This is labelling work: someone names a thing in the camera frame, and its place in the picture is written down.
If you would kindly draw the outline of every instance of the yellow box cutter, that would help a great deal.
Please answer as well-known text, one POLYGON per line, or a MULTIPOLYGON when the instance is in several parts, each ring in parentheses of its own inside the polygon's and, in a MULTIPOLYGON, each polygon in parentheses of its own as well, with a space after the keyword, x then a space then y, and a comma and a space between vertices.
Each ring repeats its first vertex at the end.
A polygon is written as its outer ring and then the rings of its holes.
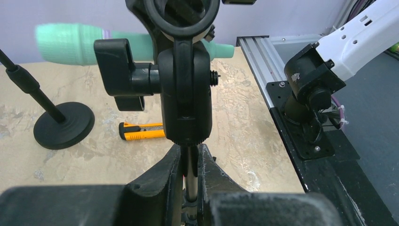
POLYGON ((119 135, 123 140, 165 137, 162 123, 134 125, 127 122, 121 122, 119 124, 119 135))

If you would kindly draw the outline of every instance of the wooden table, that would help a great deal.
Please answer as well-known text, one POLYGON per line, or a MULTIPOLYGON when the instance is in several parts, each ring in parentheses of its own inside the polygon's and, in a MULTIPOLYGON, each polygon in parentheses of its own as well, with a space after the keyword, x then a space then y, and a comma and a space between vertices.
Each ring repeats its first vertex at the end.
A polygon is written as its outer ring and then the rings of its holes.
MULTIPOLYGON (((33 126, 43 109, 0 68, 0 192, 11 186, 124 184, 159 161, 172 142, 165 138, 126 142, 118 124, 162 122, 160 97, 146 97, 144 112, 119 112, 106 94, 97 66, 24 64, 55 103, 89 106, 96 122, 79 144, 48 150, 36 143, 33 126)), ((291 161, 240 48, 216 59, 221 75, 212 88, 213 127, 208 145, 219 166, 249 191, 302 193, 291 161)))

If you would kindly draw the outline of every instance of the white wall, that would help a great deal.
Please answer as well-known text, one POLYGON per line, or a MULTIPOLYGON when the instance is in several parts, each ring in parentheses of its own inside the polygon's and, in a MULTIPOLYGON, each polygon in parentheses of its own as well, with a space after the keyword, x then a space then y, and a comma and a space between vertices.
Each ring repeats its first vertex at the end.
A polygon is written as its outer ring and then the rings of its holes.
MULTIPOLYGON (((221 4, 215 41, 235 44, 237 36, 322 33, 345 0, 258 0, 253 6, 221 4)), ((111 30, 146 32, 124 0, 1 0, 0 49, 17 63, 42 61, 34 27, 82 23, 111 30)))

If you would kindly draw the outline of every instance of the round black base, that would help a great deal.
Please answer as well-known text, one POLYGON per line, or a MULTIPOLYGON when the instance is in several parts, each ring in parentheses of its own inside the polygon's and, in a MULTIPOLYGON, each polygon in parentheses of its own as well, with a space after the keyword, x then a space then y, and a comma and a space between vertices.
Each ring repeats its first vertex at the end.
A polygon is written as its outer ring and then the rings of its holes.
POLYGON ((56 106, 66 120, 57 123, 45 112, 33 128, 36 141, 48 149, 64 149, 83 140, 94 126, 94 114, 89 107, 77 102, 56 106))

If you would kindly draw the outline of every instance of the threaded bolt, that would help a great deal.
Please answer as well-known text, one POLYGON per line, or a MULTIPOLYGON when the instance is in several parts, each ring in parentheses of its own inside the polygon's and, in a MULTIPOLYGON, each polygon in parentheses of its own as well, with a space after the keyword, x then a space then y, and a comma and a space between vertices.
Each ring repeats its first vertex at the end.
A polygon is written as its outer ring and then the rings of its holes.
POLYGON ((217 86, 219 84, 220 75, 217 71, 211 71, 211 86, 217 86))

